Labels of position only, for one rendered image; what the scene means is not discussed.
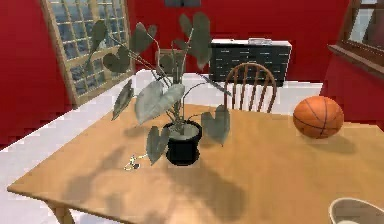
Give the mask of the brown wooden chair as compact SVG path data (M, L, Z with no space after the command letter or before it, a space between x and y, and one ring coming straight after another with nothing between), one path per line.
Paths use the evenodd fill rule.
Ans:
M245 93L250 90L248 110L251 111L257 96L257 88L261 87L261 93L257 105L257 112L260 112L264 105L268 87L271 87L271 97L266 109L267 113L272 112L276 96L277 96L277 82L272 72L265 66L256 63L255 61L240 63L233 67L224 82L224 106L228 106L228 98L231 98L231 108L235 108L237 85L241 84L239 109L242 110L244 106Z

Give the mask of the wooden framed grid window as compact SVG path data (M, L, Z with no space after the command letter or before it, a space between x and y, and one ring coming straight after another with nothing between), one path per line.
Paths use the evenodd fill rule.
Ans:
M111 72L103 56L130 37L127 0L39 0L70 103L77 108L132 75Z

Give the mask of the light wooden table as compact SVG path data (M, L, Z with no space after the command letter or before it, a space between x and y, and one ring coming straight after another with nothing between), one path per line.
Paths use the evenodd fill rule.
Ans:
M177 167L145 157L134 110L105 116L9 186L46 202L61 224L71 209L123 224L329 224L328 207L355 197L384 208L384 132L345 123L329 139L301 136L286 115L234 110L223 145Z

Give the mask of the grey flat item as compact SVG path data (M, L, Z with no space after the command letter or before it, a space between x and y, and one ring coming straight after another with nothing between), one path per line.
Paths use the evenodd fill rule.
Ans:
M248 38L248 44L251 45L272 45L273 40L268 38Z

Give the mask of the orange basketball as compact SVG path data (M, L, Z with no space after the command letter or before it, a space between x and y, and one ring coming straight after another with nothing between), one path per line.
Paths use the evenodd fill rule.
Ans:
M296 129L312 139L335 135L344 124L341 106L325 96L311 96L300 101L293 112Z

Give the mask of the beige bowl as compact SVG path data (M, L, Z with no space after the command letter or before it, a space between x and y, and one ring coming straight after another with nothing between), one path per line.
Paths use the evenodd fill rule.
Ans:
M384 224L384 209L357 198L335 199L328 213L331 224Z

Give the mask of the green house plant black pot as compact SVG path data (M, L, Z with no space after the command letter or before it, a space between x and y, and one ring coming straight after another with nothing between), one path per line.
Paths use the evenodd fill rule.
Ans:
M125 110L131 100L136 97L134 113L138 123L144 124L162 114L167 114L171 122L164 125L161 133L157 126L152 126L147 136L146 154L132 156L129 165L133 166L135 160L148 157L151 165L156 163L165 152L168 161L177 166L192 165L199 158L199 141L203 135L203 129L207 135L223 145L230 128L230 114L224 105L216 108L216 116L210 112L204 112L185 118L185 98L192 89L209 84L224 94L225 90L210 78L196 74L203 78L204 82L186 90L182 83L186 56L196 58L198 67L203 69L211 58L212 49L210 35L210 20L202 13L193 15L193 21L182 14L179 17L179 25L188 40L174 40L171 42L171 55L165 55L157 59L156 67L150 68L154 81L145 86L138 95L134 96L132 81L127 82L120 91L113 107L112 121L117 119ZM148 29L138 22L129 39L129 45L121 43L117 53L108 53L103 56L104 66L111 72L125 73L131 60L145 65L146 62L140 54L153 42L158 45L155 35L157 27L151 25ZM200 116L201 123L192 121L192 117Z

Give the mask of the dark framed window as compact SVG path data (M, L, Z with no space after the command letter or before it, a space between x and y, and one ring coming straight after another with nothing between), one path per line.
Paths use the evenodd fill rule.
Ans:
M350 0L334 54L384 80L384 0Z

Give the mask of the dark framed wall picture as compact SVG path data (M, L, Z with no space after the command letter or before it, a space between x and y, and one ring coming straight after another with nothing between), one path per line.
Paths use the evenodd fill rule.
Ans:
M201 0L164 0L166 7L200 7Z

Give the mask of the black chest of drawers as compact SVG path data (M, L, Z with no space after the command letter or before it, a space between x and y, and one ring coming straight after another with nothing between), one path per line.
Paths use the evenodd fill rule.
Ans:
M230 71L241 63L257 63L274 76L276 85L285 81L292 45L288 41L272 41L270 44L250 44L247 40L213 39L209 62L210 78L224 82Z

